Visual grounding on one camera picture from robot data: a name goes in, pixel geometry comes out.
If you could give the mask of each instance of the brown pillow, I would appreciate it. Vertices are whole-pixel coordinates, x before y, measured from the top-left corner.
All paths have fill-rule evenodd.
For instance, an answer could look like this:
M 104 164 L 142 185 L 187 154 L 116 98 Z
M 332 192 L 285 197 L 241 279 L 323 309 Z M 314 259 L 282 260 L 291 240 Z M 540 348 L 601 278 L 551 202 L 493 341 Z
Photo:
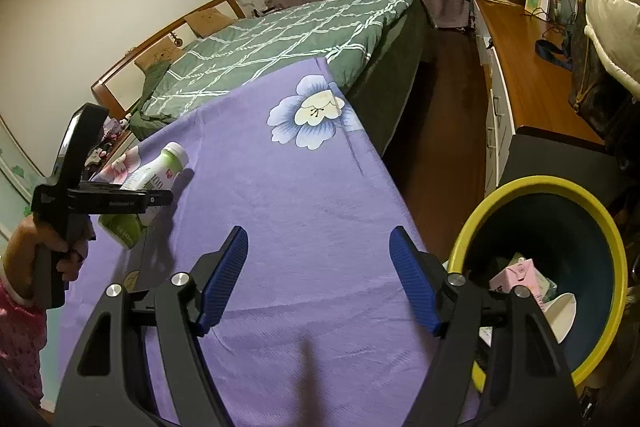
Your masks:
M 168 60 L 173 64 L 183 55 L 184 51 L 176 46 L 169 37 L 164 37 L 136 58 L 134 62 L 142 71 L 146 71 L 149 66 L 153 66 L 156 62 Z
M 185 16 L 184 20 L 187 21 L 193 32 L 201 38 L 209 37 L 209 35 L 219 32 L 236 22 L 235 19 L 220 13 L 216 8 L 190 13 Z

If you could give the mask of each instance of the hanging ornament on headboard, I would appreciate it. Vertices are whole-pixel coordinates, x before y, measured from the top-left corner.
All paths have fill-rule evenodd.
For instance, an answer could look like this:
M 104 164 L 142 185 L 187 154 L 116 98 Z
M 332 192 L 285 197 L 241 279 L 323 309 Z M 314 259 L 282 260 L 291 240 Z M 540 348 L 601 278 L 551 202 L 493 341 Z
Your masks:
M 171 35 L 171 38 L 174 40 L 174 44 L 176 46 L 180 47 L 182 45 L 182 39 L 178 37 L 174 32 L 169 33 L 169 35 Z

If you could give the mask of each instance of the purple tablecloth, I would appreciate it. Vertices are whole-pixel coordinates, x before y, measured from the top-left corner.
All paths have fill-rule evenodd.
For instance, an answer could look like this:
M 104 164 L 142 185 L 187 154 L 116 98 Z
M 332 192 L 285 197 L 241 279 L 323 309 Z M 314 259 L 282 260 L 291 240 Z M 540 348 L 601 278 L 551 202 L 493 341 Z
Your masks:
M 188 169 L 172 207 L 131 252 L 96 227 L 62 312 L 62 369 L 109 283 L 139 269 L 136 288 L 155 285 L 240 225 L 249 236 L 246 264 L 222 321 L 200 341 L 236 425 L 402 425 L 435 341 L 412 317 L 389 233 L 402 225 L 422 243 L 353 110 L 327 98 L 327 87 L 342 96 L 324 60 L 304 60 L 140 144 L 144 164 L 179 142 Z M 331 107 L 320 108 L 327 100 Z M 147 346 L 159 410 L 177 421 L 153 331 Z M 464 416 L 476 407 L 470 392 Z

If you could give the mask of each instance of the wooden dresser top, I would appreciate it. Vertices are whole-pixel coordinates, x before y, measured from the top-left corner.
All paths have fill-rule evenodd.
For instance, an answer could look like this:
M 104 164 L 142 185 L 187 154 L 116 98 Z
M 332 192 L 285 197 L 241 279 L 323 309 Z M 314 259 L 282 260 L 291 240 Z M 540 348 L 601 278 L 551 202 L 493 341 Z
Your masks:
M 571 73 L 536 55 L 534 44 L 550 25 L 522 7 L 476 2 L 500 60 L 516 132 L 600 149 L 604 142 L 567 102 Z M 559 34 L 545 38 L 560 47 Z

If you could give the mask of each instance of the bottle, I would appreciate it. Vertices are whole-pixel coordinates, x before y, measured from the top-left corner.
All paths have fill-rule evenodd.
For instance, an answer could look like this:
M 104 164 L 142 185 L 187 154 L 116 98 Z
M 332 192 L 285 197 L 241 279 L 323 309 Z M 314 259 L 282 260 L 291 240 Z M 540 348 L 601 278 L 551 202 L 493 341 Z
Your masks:
M 189 156 L 176 142 L 168 143 L 160 155 L 130 175 L 122 189 L 171 190 L 175 177 L 189 162 Z M 160 206 L 150 206 L 144 214 L 102 214 L 98 223 L 121 245 L 133 248 L 160 212 Z

